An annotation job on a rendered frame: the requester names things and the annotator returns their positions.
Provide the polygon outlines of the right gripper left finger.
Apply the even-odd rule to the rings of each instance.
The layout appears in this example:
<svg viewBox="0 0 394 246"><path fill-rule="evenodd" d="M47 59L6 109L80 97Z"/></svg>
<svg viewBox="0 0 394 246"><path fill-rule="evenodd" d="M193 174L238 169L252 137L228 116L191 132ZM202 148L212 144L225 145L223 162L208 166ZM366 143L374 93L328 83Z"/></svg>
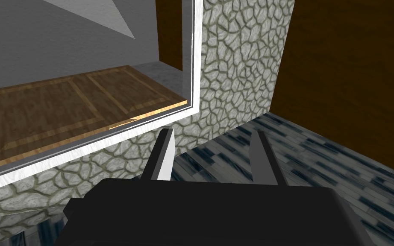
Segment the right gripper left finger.
<svg viewBox="0 0 394 246"><path fill-rule="evenodd" d="M163 128L157 137L140 179L169 181L171 179L174 157L174 129Z"/></svg>

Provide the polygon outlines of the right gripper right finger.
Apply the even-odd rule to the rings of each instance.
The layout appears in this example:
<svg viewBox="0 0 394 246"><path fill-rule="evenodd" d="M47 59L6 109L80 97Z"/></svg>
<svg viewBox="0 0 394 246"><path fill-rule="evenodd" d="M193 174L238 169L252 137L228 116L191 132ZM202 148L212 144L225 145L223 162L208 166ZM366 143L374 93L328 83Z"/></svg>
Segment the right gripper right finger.
<svg viewBox="0 0 394 246"><path fill-rule="evenodd" d="M287 181L264 131L253 131L250 140L253 183L287 186Z"/></svg>

